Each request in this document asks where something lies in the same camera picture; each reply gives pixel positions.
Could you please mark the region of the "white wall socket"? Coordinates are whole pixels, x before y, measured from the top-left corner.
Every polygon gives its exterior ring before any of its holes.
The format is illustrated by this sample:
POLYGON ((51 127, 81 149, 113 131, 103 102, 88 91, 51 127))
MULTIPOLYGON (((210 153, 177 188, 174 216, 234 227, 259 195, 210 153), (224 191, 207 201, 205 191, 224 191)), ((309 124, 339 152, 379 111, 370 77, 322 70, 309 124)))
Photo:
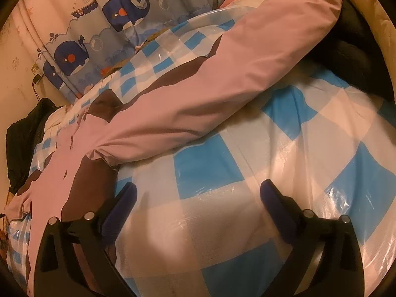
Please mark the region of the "white wall socket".
POLYGON ((36 63, 31 67, 31 73, 33 74, 32 82, 34 84, 37 84, 42 80, 43 73, 36 63))

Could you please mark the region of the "black garment pile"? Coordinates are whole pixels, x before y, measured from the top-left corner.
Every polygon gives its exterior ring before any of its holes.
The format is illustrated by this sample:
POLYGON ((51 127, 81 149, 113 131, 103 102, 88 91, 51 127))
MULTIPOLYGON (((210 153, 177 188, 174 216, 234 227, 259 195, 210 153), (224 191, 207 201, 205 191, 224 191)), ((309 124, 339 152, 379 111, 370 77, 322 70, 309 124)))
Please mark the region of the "black garment pile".
POLYGON ((9 192, 15 195, 29 176, 30 164, 36 146, 44 137, 48 117, 57 110, 48 98, 41 99, 29 114, 11 124, 6 132, 7 175, 9 192))

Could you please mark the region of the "white quilted blanket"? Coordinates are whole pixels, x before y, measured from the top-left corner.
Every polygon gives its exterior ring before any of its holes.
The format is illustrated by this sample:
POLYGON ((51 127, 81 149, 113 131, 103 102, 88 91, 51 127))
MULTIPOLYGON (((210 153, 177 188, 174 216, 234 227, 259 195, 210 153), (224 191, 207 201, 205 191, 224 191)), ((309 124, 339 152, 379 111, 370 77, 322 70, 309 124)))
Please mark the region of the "white quilted blanket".
POLYGON ((72 105, 65 105, 57 108, 55 112, 53 112, 44 124, 44 136, 42 141, 44 142, 50 137, 50 134, 54 128, 59 128, 62 124, 63 119, 66 114, 72 109, 72 105))

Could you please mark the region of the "pink and brown jacket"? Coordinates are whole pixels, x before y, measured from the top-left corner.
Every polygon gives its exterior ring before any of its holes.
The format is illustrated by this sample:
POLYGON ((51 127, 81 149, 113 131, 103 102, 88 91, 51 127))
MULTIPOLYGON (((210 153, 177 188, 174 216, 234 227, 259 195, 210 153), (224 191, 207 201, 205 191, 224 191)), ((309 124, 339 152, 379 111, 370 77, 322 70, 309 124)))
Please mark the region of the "pink and brown jacket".
POLYGON ((56 150, 6 207, 31 215, 29 296, 48 219, 80 219, 113 195, 120 165, 199 139, 279 82, 335 25, 342 0, 265 0, 206 56, 163 74, 128 103, 102 92, 58 135, 56 150))

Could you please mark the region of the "whale pattern curtain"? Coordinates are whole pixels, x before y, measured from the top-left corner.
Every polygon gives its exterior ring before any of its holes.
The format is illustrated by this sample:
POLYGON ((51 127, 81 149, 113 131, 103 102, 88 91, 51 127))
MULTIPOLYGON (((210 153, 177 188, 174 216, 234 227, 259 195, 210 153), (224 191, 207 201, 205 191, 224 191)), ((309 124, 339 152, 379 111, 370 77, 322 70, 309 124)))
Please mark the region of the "whale pattern curtain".
POLYGON ((44 76, 70 102, 134 55, 149 36, 225 0, 25 0, 44 76))

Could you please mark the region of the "olive brown garment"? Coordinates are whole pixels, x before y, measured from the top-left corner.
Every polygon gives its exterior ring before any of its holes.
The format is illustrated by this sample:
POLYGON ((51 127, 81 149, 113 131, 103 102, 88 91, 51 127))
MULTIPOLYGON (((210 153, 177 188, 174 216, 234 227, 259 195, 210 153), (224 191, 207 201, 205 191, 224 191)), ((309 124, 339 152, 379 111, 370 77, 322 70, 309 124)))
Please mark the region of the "olive brown garment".
POLYGON ((368 23, 381 49, 395 92, 395 0, 350 0, 368 23))

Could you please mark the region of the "blue white checkered quilt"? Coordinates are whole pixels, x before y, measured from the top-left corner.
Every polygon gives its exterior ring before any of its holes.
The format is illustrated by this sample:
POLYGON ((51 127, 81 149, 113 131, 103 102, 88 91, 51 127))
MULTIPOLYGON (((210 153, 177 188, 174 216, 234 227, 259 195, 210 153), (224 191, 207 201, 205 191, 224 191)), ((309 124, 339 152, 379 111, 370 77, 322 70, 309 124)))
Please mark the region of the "blue white checkered quilt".
POLYGON ((321 217, 348 215, 373 293, 395 261, 395 106, 310 62, 209 135, 120 167, 138 187, 116 266, 138 296, 259 296, 289 247, 259 198, 270 179, 321 217))

